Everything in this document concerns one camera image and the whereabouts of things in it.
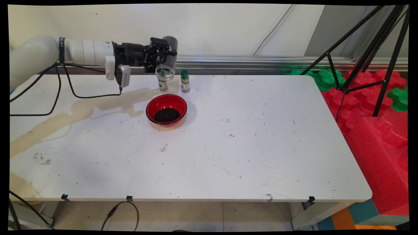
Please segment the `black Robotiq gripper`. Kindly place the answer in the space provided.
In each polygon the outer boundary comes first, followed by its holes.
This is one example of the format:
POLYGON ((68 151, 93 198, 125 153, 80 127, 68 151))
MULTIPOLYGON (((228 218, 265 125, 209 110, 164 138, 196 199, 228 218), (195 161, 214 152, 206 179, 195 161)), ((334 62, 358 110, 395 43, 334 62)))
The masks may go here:
POLYGON ((156 51, 169 52, 169 55, 177 56, 178 41, 175 37, 155 38, 151 37, 148 45, 136 43, 117 44, 112 42, 116 68, 120 65, 130 67, 143 67, 145 73, 155 73, 162 63, 161 56, 154 56, 156 51))

